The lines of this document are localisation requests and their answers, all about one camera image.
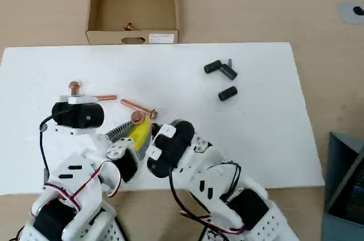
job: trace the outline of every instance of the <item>black cylinder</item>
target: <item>black cylinder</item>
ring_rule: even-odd
[[[234,71],[233,69],[231,69],[231,67],[229,67],[226,64],[222,64],[219,70],[223,74],[225,74],[226,76],[228,76],[228,78],[230,80],[234,80],[238,76],[238,74],[236,73],[236,71]]]
[[[225,100],[229,99],[230,97],[237,95],[237,94],[238,94],[237,88],[235,86],[232,86],[232,87],[220,92],[218,94],[218,98],[220,99],[220,101],[225,101]]]
[[[104,122],[104,110],[97,103],[71,105],[59,102],[53,106],[52,115],[68,109],[72,110],[54,117],[58,125],[71,128],[97,128]]]
[[[210,64],[207,64],[206,66],[204,66],[204,71],[205,73],[210,73],[210,72],[214,72],[215,70],[220,69],[221,67],[221,61],[220,60],[216,60]]]

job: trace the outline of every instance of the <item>cardboard box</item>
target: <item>cardboard box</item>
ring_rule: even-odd
[[[132,23],[135,31],[125,31]],[[177,0],[89,0],[89,44],[177,43]]]

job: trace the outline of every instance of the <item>table surface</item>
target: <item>table surface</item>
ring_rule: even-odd
[[[87,0],[0,1],[0,54],[4,47],[87,44]],[[179,43],[290,42],[325,170],[329,131],[364,138],[364,26],[340,19],[337,6],[345,1],[364,4],[364,0],[180,0]],[[323,188],[269,194],[301,240],[320,240]],[[181,196],[192,210],[200,211],[186,192]],[[0,197],[2,239],[15,236],[35,198]],[[131,240],[197,240],[201,230],[179,217],[169,191],[119,193],[110,202]]]

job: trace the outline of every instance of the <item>white label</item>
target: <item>white label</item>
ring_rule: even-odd
[[[174,39],[174,34],[149,34],[149,43],[171,44]]]

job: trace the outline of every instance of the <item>copper bolt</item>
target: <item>copper bolt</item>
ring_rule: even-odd
[[[139,106],[139,105],[129,102],[128,100],[125,100],[125,99],[121,99],[120,103],[122,105],[128,106],[134,110],[141,111],[141,112],[147,114],[151,120],[156,119],[158,116],[158,112],[155,109],[149,110],[149,109],[146,109],[145,107]]]
[[[135,111],[131,114],[131,122],[136,126],[141,125],[145,119],[146,115],[141,111]]]
[[[79,96],[80,95],[80,85],[76,81],[72,81],[69,83],[68,86],[71,89],[71,95],[72,96]]]
[[[117,99],[116,95],[99,95],[95,97],[97,98],[98,101],[112,101]]]
[[[125,24],[124,30],[125,31],[136,31],[136,29],[133,27],[133,25],[131,25],[130,22]]]

